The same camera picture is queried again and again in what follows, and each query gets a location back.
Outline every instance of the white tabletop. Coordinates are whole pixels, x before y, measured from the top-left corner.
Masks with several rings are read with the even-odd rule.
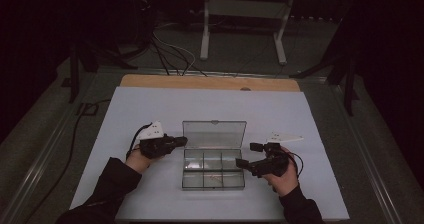
[[[330,162],[302,92],[232,91],[117,87],[71,208],[92,193],[109,157],[125,159],[135,132],[159,120],[165,133],[182,135],[182,121],[246,121],[242,156],[261,160],[250,142],[265,143],[272,132],[302,136],[285,143],[300,155],[303,193],[314,199],[326,220],[348,219]],[[245,171],[246,187],[237,191],[183,191],[183,149],[152,165],[138,188],[128,194],[118,220],[139,221],[279,221],[284,219],[277,194],[264,179]]]

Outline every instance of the clear plastic organizer box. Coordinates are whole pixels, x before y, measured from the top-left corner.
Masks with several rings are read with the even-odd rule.
[[[184,121],[188,142],[184,150],[183,190],[243,189],[241,157],[246,122]]]

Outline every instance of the floor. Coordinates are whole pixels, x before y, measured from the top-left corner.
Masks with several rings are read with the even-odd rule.
[[[155,42],[170,52],[173,50],[169,45],[176,46],[189,63],[195,60],[186,75],[288,78],[288,75],[320,61],[337,25],[290,19],[283,37],[288,57],[286,66],[278,64],[271,30],[263,26],[245,29],[234,24],[213,27],[206,61],[198,60],[202,37],[200,24],[160,23],[155,30],[158,38]],[[185,61],[166,51],[162,54],[177,67],[178,73],[184,72]],[[0,173],[7,177],[0,180],[0,207],[2,215],[6,211],[15,214],[16,222],[10,223],[24,223],[29,216],[26,223],[54,223],[69,208],[108,106],[108,103],[101,103],[95,116],[83,117],[74,136],[75,113],[80,103],[111,98],[127,73],[166,75],[157,51],[152,47],[129,60],[129,64],[139,67],[137,70],[123,70],[105,60],[101,64],[98,73],[81,71],[80,95],[74,104],[69,104],[69,89],[61,87],[63,79],[69,76],[69,60],[64,62],[58,69],[58,79],[0,146]],[[167,67],[170,74],[177,74],[173,67]],[[350,214],[350,220],[338,223],[422,222],[422,189],[413,178],[361,78],[357,76],[355,79],[358,99],[353,101],[354,116],[350,117],[341,106],[343,86],[325,83],[329,71],[327,68],[299,80],[299,85],[310,104]],[[41,150],[49,152],[45,165],[40,165],[45,168],[40,168],[38,175],[29,180],[37,185],[21,188],[28,187],[20,185],[24,183],[28,170],[39,161]],[[70,153],[72,159],[63,178],[36,208],[64,169]],[[14,206],[19,208],[6,209],[16,200],[22,201],[21,205]]]

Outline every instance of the plastic box lid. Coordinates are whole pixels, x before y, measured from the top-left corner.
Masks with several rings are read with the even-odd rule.
[[[235,149],[243,143],[245,121],[183,121],[185,148]]]

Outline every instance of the white stand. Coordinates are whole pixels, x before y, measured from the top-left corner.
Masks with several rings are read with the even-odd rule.
[[[281,65],[285,65],[287,63],[287,59],[281,39],[283,37],[287,20],[289,19],[292,4],[293,0],[287,0],[285,3],[239,0],[205,0],[205,16],[200,59],[208,59],[210,36],[209,15],[261,17],[281,19],[280,29],[278,32],[274,33],[274,42],[277,50],[278,62]]]

